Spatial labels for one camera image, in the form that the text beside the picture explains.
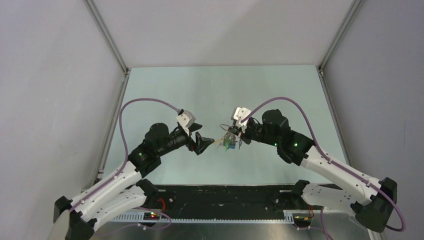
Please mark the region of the keyring with coloured keys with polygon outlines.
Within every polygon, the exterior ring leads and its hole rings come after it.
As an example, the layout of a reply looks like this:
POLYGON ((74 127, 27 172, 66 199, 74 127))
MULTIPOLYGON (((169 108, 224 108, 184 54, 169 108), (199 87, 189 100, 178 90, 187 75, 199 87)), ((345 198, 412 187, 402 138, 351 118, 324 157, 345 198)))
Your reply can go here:
POLYGON ((225 152, 227 152, 228 150, 234 150, 234 149, 239 150, 243 144, 243 141, 239 137, 239 135, 229 131, 229 129, 232 126, 228 124, 220 124, 219 126, 222 130, 225 131, 225 134, 221 138, 214 141, 214 144, 216 144, 216 147, 217 148, 222 147, 225 152))

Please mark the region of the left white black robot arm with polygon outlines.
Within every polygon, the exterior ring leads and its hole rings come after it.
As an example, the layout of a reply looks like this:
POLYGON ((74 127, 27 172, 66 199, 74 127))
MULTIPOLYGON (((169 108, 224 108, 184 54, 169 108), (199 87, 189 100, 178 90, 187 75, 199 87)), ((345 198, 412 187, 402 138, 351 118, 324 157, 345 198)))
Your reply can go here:
POLYGON ((181 125, 169 131, 164 123, 153 124, 141 144, 128 155, 126 163, 80 195, 56 200, 53 220, 65 219, 68 224, 57 238, 89 240, 116 216, 142 206, 153 208, 159 200, 159 191, 146 176, 161 164, 161 157, 181 147, 200 155, 214 141, 199 132, 192 138, 181 125))

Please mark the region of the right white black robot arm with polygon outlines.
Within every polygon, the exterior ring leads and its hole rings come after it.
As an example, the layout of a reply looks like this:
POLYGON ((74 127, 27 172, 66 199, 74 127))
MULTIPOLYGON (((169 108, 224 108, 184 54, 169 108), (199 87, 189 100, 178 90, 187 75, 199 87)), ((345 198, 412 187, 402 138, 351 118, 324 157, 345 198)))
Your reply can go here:
POLYGON ((324 187, 299 180, 290 195, 295 208, 328 207, 355 217, 371 231, 382 233, 388 228, 397 202, 398 185, 393 179, 369 176, 325 151, 320 152, 313 139, 291 129, 288 119, 278 109, 264 112, 262 123, 248 117, 250 113, 245 107, 236 107, 229 131, 246 144, 255 141, 276 147, 285 162, 313 171, 337 186, 324 187))

